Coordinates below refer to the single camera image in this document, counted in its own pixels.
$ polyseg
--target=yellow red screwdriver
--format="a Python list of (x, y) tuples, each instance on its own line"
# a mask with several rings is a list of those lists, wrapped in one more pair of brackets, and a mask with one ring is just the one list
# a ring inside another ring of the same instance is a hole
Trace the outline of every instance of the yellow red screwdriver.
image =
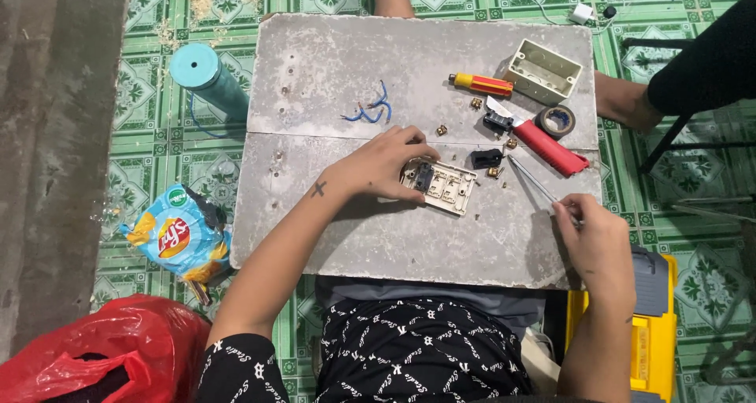
[(449, 82), (488, 94), (497, 94), (499, 96), (509, 96), (512, 94), (512, 82), (491, 77), (474, 76), (473, 74), (458, 72), (449, 75)]

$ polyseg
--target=gray table top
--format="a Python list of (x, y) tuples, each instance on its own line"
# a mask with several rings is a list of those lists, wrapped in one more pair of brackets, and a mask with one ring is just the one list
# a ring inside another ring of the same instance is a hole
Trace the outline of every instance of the gray table top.
[[(511, 153), (555, 196), (584, 192), (600, 199), (590, 30), (280, 14), (263, 22), (259, 32), (232, 265), (241, 266), (323, 168), (393, 125), (418, 126), (442, 161), (464, 168), (470, 168), (470, 151), (501, 148), (504, 141), (482, 127), (483, 109), (469, 107), (475, 95), (446, 80), (455, 72), (500, 76), (523, 38), (584, 66), (571, 98), (563, 102), (575, 113), (577, 125), (560, 143), (588, 157), (591, 167), (565, 179), (527, 148)], [(389, 124), (383, 119), (370, 124), (339, 118), (354, 114), (358, 101), (366, 106), (377, 99), (380, 79), (393, 107)], [(503, 105), (527, 118), (543, 109), (520, 94)], [(440, 124), (449, 133), (438, 137)], [(277, 159), (279, 152), (283, 156)], [(578, 286), (567, 278), (548, 202), (506, 161), (502, 165), (506, 169), (499, 180), (478, 171), (481, 186), (473, 189), (463, 217), (432, 207), (357, 198), (326, 229), (305, 273), (508, 287)]]

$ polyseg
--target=wrist tattoo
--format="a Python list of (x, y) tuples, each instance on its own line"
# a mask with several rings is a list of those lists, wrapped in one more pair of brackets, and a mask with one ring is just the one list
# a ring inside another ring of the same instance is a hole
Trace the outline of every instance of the wrist tattoo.
[(310, 195), (310, 197), (312, 198), (313, 196), (315, 196), (317, 194), (319, 194), (320, 196), (325, 195), (325, 193), (323, 192), (323, 187), (325, 185), (328, 185), (327, 181), (323, 181), (323, 183), (317, 183), (316, 182), (315, 183), (315, 192), (313, 192), (312, 195)]

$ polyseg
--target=lay's chip bag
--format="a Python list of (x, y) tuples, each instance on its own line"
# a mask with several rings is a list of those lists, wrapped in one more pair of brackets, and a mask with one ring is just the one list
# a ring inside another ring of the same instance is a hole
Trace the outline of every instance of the lay's chip bag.
[(186, 281), (207, 283), (227, 268), (232, 235), (223, 231), (216, 208), (184, 185), (160, 195), (133, 226), (120, 230), (148, 259)]

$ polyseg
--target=white charger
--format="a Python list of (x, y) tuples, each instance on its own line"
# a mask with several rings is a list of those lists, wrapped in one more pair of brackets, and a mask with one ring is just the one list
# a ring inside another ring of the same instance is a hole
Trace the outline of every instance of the white charger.
[(585, 25), (585, 22), (590, 19), (593, 19), (593, 8), (587, 4), (578, 3), (569, 14), (569, 20), (580, 25)]

